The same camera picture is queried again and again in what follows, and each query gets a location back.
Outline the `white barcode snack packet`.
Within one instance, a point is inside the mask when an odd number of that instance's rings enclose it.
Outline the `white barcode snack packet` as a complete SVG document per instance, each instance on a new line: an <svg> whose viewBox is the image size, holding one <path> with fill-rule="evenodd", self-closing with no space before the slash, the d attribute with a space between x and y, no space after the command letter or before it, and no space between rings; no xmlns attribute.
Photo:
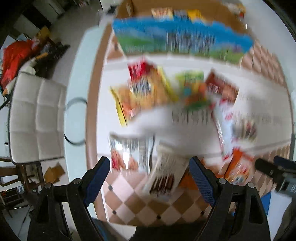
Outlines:
<svg viewBox="0 0 296 241"><path fill-rule="evenodd" d="M158 145L157 160L152 166L143 192L155 197L171 196L180 183L188 165L188 158L177 154L170 146Z"/></svg>

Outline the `silver red snack packet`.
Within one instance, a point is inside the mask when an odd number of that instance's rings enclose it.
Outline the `silver red snack packet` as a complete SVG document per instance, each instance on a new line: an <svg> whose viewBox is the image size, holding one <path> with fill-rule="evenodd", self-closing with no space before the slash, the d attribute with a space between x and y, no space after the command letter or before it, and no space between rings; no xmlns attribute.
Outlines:
<svg viewBox="0 0 296 241"><path fill-rule="evenodd" d="M154 141L154 135L124 137L111 134L109 145L112 170L149 173Z"/></svg>

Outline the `white chair near table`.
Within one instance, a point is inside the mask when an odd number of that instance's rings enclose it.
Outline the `white chair near table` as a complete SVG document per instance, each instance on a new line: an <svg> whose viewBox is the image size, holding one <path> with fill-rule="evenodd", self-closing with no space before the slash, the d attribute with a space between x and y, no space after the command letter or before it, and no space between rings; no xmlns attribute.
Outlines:
<svg viewBox="0 0 296 241"><path fill-rule="evenodd" d="M29 73L18 75L9 112L9 148L15 164L64 157L66 87Z"/></svg>

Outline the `brown red snack packet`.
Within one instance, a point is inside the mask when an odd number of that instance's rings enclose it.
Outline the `brown red snack packet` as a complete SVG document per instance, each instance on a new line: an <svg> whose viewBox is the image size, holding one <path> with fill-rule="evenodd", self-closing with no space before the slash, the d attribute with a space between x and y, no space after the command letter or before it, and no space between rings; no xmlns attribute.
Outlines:
<svg viewBox="0 0 296 241"><path fill-rule="evenodd" d="M221 96L222 99L232 104L236 101L239 88L223 75L218 74L215 69L211 69L205 84L209 92Z"/></svg>

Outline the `green orange snack packet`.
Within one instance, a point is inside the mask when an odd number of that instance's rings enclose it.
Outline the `green orange snack packet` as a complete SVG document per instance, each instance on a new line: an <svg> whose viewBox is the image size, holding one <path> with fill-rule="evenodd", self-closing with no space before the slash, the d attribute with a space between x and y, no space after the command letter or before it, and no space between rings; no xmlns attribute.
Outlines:
<svg viewBox="0 0 296 241"><path fill-rule="evenodd" d="M204 82L204 72L187 70L175 75L181 91L186 110L206 108L210 101L207 98L207 86Z"/></svg>

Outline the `yellow orange snack bag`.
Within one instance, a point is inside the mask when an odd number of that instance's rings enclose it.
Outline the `yellow orange snack bag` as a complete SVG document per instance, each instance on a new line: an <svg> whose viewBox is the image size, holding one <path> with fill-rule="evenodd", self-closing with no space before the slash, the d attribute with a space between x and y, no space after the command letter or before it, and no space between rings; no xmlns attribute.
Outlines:
<svg viewBox="0 0 296 241"><path fill-rule="evenodd" d="M127 66L130 73L127 84L110 88L122 126L128 125L142 111L179 100L160 66L146 59Z"/></svg>

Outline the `red bag on floor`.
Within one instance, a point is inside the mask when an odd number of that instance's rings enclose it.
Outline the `red bag on floor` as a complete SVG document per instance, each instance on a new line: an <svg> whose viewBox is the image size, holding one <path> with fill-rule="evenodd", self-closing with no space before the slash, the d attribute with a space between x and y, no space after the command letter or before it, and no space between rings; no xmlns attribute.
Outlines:
<svg viewBox="0 0 296 241"><path fill-rule="evenodd" d="M4 50L3 72L1 76L2 89L5 89L15 78L20 67L32 55L33 43L32 40L15 41Z"/></svg>

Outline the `open cardboard box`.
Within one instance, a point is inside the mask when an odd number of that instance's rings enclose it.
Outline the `open cardboard box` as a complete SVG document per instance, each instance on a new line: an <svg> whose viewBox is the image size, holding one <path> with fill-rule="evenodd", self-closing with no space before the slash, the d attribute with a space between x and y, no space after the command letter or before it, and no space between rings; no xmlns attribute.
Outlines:
<svg viewBox="0 0 296 241"><path fill-rule="evenodd" d="M112 27L126 55L172 53L237 64L254 44L220 1L123 1Z"/></svg>

